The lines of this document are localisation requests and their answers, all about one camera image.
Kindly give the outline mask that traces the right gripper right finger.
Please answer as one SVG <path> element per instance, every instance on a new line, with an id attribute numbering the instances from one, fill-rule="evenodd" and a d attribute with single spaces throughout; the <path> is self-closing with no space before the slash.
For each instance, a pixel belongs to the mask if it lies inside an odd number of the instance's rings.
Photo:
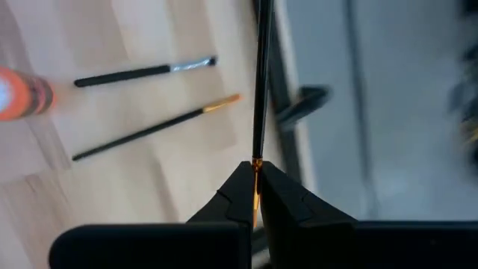
<path id="1" fill-rule="evenodd" d="M 268 161 L 261 213 L 278 269 L 478 269 L 478 221 L 357 220 Z"/>

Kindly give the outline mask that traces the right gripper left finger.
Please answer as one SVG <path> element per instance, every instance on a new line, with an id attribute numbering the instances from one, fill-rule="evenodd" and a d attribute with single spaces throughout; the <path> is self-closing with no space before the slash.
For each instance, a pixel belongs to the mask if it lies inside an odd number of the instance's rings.
<path id="1" fill-rule="evenodd" d="M 83 225 L 61 234 L 51 269 L 251 269 L 254 174 L 241 162 L 185 223 Z"/>

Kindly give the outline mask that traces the black paintbrush gold ferrule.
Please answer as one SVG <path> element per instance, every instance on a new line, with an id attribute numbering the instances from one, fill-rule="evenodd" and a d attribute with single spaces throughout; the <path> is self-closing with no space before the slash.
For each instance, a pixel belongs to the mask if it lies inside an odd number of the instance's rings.
<path id="1" fill-rule="evenodd" d="M 260 181 L 263 162 L 264 133 L 267 116 L 268 69 L 274 0 L 258 0 L 258 48 L 255 74 L 255 97 L 252 133 L 252 168 L 254 171 L 253 227 L 257 226 L 260 205 Z"/>
<path id="2" fill-rule="evenodd" d="M 219 108 L 225 107 L 227 105 L 230 105 L 234 102 L 237 102 L 241 100 L 241 95 L 240 94 L 235 94 L 232 96 L 228 96 L 224 99 L 217 100 L 211 104 L 208 104 L 202 108 L 197 108 L 195 110 L 189 111 L 185 114 L 179 115 L 177 117 L 171 118 L 169 120 L 166 120 L 162 123 L 150 126 L 146 129 L 142 129 L 140 131 L 128 134 L 124 137 L 120 137 L 116 140 L 112 140 L 111 142 L 104 143 L 100 146 L 94 147 L 92 149 L 89 149 L 85 152 L 78 153 L 72 157 L 73 161 L 79 161 L 81 159 L 90 157 L 92 155 L 98 154 L 100 152 L 107 151 L 109 149 L 112 149 L 116 146 L 121 146 L 125 143 L 129 143 L 133 140 L 140 139 L 142 137 L 146 137 L 148 135 L 151 135 L 153 133 L 159 132 L 161 130 L 167 129 L 172 126 L 176 126 L 180 123 L 183 123 L 185 121 L 191 120 L 193 118 L 199 117 L 203 114 L 210 113 L 212 111 L 215 111 Z"/>

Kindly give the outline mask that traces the black paintbrush silver ferrule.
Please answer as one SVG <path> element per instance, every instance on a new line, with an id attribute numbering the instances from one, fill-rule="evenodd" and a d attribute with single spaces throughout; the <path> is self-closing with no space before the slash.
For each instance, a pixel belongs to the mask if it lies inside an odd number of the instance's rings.
<path id="1" fill-rule="evenodd" d="M 153 67 L 145 67 L 128 71 L 114 72 L 104 75 L 97 75 L 88 78 L 80 78 L 74 80 L 76 87 L 89 87 L 100 84 L 109 84 L 118 81 L 127 81 L 136 78 L 144 78 L 153 75 L 162 75 L 169 72 L 181 72 L 201 67 L 213 67 L 217 64 L 217 56 L 208 56 L 196 61 L 184 62 L 180 64 L 164 64 Z"/>

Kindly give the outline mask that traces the small orange paint bottle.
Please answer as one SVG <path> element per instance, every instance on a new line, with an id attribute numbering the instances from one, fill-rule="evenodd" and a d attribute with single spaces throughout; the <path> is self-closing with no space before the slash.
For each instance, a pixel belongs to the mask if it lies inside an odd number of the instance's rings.
<path id="1" fill-rule="evenodd" d="M 55 101 L 44 78 L 0 66 L 0 121 L 45 113 Z"/>

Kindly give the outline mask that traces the black aluminium table frame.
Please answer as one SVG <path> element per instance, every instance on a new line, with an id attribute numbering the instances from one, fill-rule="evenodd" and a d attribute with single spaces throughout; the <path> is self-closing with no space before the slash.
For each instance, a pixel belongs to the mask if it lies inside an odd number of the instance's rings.
<path id="1" fill-rule="evenodd" d="M 258 31 L 258 0 L 252 2 Z M 292 102 L 288 95 L 285 64 L 279 41 L 279 29 L 273 11 L 268 69 L 268 96 L 272 102 L 279 147 L 285 172 L 297 182 L 303 182 L 302 168 L 295 133 L 296 124 L 328 101 L 329 90 L 320 85 L 306 85 L 299 89 L 299 99 Z"/>

